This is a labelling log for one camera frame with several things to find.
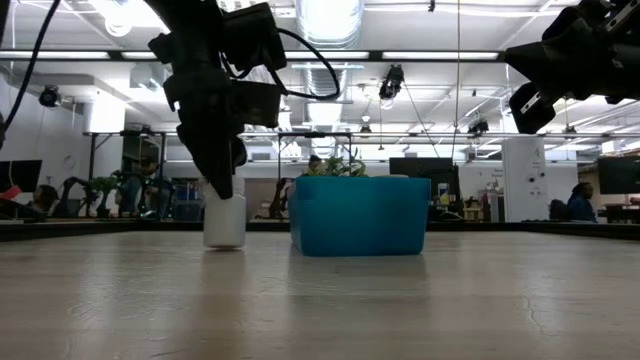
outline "blue bin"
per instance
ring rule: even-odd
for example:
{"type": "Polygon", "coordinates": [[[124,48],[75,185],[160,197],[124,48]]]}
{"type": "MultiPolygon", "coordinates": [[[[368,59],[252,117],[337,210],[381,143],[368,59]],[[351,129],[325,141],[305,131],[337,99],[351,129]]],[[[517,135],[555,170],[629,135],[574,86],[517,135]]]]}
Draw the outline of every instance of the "blue bin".
{"type": "Polygon", "coordinates": [[[419,254],[430,199],[428,179],[299,177],[291,239],[307,256],[419,254]]]}

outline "security camera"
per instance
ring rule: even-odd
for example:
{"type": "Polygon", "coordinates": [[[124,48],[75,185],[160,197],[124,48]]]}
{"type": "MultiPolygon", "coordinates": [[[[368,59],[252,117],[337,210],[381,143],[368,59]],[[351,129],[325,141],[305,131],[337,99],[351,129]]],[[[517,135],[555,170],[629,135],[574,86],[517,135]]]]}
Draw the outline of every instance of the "security camera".
{"type": "Polygon", "coordinates": [[[40,98],[38,99],[40,105],[48,108],[57,108],[60,106],[60,100],[60,93],[56,85],[45,85],[44,91],[40,93],[40,98]]]}

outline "wooden table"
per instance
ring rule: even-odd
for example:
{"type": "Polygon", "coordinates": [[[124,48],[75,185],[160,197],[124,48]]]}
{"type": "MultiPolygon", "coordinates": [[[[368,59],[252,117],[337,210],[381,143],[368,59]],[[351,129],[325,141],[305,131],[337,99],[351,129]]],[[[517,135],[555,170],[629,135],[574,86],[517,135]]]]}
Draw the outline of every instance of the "wooden table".
{"type": "Polygon", "coordinates": [[[0,359],[636,359],[640,246],[427,233],[421,256],[202,234],[0,244],[0,359]]]}

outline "ceiling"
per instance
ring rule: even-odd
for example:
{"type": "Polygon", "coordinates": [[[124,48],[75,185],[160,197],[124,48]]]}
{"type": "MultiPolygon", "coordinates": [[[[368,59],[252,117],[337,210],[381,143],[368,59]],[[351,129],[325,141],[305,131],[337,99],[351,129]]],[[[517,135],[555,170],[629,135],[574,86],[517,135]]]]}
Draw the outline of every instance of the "ceiling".
{"type": "MultiPolygon", "coordinates": [[[[121,37],[112,36],[105,27],[105,18],[95,13],[93,1],[63,0],[56,13],[43,47],[66,50],[143,50],[147,43],[163,29],[143,13],[136,14],[136,26],[121,37]]],[[[223,6],[229,1],[221,0],[223,6]]],[[[564,6],[576,4],[571,0],[462,0],[460,15],[460,49],[500,51],[507,47],[540,39],[542,32],[555,19],[551,16],[564,6]],[[543,16],[532,17],[542,9],[543,16]]],[[[247,6],[255,1],[235,1],[233,6],[247,6]]],[[[362,30],[356,49],[363,50],[453,50],[458,49],[458,16],[456,0],[438,0],[434,13],[426,11],[427,1],[365,0],[362,30]]],[[[13,21],[8,22],[3,49],[31,49],[50,1],[12,0],[13,21]]],[[[296,29],[293,0],[271,0],[279,27],[296,29]]],[[[283,39],[287,50],[301,47],[290,39],[283,39]]],[[[488,120],[491,131],[501,131],[501,98],[504,102],[513,91],[527,80],[521,74],[501,63],[400,63],[404,69],[407,88],[397,96],[394,106],[381,110],[379,101],[370,94],[377,92],[381,78],[389,63],[350,63],[357,69],[349,71],[347,92],[342,108],[339,129],[358,131],[362,117],[369,116],[374,131],[419,131],[420,119],[429,131],[453,132],[454,121],[460,130],[473,120],[488,120]]],[[[19,74],[24,62],[13,64],[19,74]]],[[[36,65],[36,73],[44,75],[90,75],[115,89],[132,105],[127,111],[128,122],[151,124],[156,129],[168,130],[178,123],[178,117],[169,110],[162,91],[151,91],[132,86],[132,62],[45,62],[36,65]]],[[[278,72],[290,88],[304,85],[302,71],[288,67],[278,72]]],[[[86,93],[77,89],[70,96],[90,101],[96,87],[87,87],[86,93]]],[[[299,98],[285,99],[290,107],[293,126],[308,124],[306,102],[299,98]]],[[[580,132],[630,131],[640,125],[640,112],[635,104],[629,111],[602,121],[585,119],[615,109],[604,99],[596,97],[583,103],[557,104],[558,116],[545,131],[560,132],[567,123],[582,125],[580,132]]]]}

